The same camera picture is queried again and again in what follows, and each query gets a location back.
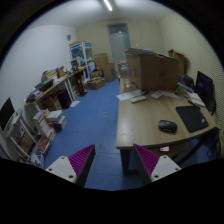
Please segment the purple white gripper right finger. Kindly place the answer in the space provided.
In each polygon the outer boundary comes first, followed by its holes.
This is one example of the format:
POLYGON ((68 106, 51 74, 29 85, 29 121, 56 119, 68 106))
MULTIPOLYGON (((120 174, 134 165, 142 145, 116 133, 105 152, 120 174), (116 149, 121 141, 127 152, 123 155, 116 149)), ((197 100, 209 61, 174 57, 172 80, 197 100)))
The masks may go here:
POLYGON ((139 173, 143 182, 154 182, 181 170, 167 155, 156 155, 149 149, 137 144, 133 145, 133 151, 139 165, 139 173))

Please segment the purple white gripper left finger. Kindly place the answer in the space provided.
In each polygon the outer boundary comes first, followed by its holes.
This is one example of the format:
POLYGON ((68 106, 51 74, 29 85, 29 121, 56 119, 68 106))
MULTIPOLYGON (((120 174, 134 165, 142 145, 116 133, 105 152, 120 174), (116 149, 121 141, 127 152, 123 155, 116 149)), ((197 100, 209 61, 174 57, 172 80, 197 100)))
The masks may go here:
POLYGON ((83 187, 95 154, 95 145, 89 145, 69 157, 60 156, 46 171, 83 187))

